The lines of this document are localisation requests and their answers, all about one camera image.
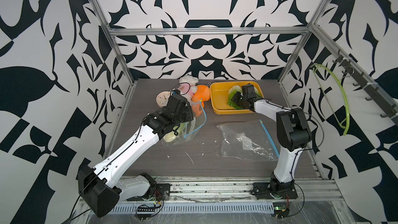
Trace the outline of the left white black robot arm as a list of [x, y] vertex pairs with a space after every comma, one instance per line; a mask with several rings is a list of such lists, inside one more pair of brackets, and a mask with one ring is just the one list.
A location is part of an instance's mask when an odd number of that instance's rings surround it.
[[97, 216], [108, 214], [119, 201], [155, 196], [156, 181], [147, 173], [122, 179], [126, 170], [149, 148], [169, 133], [177, 134], [182, 123], [194, 120], [188, 100], [171, 95], [165, 107], [147, 115], [132, 137], [93, 168], [82, 167], [77, 175], [79, 196]]

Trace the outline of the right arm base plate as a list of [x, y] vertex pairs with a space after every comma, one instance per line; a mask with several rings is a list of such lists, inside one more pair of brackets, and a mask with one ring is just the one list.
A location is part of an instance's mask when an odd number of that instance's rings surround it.
[[295, 189], [295, 180], [286, 183], [280, 182], [277, 177], [272, 173], [269, 183], [253, 183], [251, 194], [258, 200], [288, 200], [297, 199], [297, 191]]

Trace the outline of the clear zipper bag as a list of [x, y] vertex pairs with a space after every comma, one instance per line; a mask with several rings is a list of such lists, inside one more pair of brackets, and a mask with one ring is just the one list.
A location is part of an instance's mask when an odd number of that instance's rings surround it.
[[185, 122], [186, 131], [184, 133], [184, 136], [178, 138], [177, 141], [172, 142], [170, 144], [167, 144], [162, 139], [161, 140], [162, 145], [163, 146], [180, 145], [193, 140], [195, 136], [198, 134], [200, 128], [202, 128], [207, 121], [207, 115], [204, 108], [203, 108], [203, 113], [199, 117], [196, 117], [195, 114], [193, 114], [193, 117], [194, 118], [192, 121]]
[[262, 120], [223, 123], [217, 128], [222, 132], [223, 157], [253, 162], [279, 159], [279, 151]]

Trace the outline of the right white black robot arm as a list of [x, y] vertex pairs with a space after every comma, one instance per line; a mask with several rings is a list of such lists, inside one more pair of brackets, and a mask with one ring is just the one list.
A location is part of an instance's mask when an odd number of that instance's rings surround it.
[[272, 174], [270, 190], [273, 193], [292, 190], [294, 174], [302, 151], [312, 140], [305, 114], [299, 108], [286, 108], [258, 96], [252, 84], [243, 85], [232, 94], [237, 106], [264, 115], [276, 122], [280, 157]]

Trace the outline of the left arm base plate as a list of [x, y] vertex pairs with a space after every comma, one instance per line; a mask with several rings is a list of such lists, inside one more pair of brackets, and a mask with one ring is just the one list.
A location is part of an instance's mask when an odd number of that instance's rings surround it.
[[166, 200], [170, 196], [171, 184], [158, 183], [147, 173], [142, 173], [127, 185], [127, 201]]

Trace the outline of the chinese cabbage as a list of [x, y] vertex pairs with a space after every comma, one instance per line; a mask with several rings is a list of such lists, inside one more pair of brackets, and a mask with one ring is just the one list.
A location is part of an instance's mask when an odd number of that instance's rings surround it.
[[228, 106], [236, 109], [236, 110], [242, 110], [241, 106], [241, 100], [242, 100], [242, 89], [241, 86], [239, 85], [234, 85], [229, 91], [228, 91]]
[[184, 136], [184, 133], [186, 131], [186, 124], [182, 123], [180, 124], [176, 130], [166, 134], [163, 137], [163, 141], [166, 142], [167, 144], [170, 144], [172, 142], [177, 141], [178, 138]]

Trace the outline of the yellow plastic tray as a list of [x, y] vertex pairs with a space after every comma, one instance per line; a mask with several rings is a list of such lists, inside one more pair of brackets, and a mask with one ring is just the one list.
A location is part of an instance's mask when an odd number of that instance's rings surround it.
[[258, 83], [254, 81], [225, 80], [210, 85], [210, 100], [213, 111], [217, 115], [251, 114], [250, 110], [238, 110], [228, 105], [228, 92], [233, 86], [252, 84], [261, 97], [264, 97]]

